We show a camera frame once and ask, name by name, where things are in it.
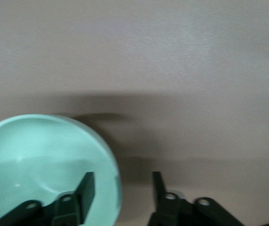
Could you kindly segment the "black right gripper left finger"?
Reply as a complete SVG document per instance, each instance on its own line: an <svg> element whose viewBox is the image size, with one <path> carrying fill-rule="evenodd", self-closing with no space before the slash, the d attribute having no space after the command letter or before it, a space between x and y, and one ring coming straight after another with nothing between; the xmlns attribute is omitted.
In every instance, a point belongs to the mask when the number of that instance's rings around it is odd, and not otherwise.
<svg viewBox="0 0 269 226"><path fill-rule="evenodd" d="M0 226L80 226L95 197L95 174L87 172L73 192L60 194L51 204L25 201L0 217Z"/></svg>

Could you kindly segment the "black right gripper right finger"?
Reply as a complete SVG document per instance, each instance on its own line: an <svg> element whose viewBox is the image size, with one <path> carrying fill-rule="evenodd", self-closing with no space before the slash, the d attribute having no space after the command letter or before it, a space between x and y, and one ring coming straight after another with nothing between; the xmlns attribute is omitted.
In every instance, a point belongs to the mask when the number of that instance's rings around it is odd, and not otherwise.
<svg viewBox="0 0 269 226"><path fill-rule="evenodd" d="M242 223L214 199L201 197L193 203L168 192L159 171L152 173L155 211L149 226L241 226Z"/></svg>

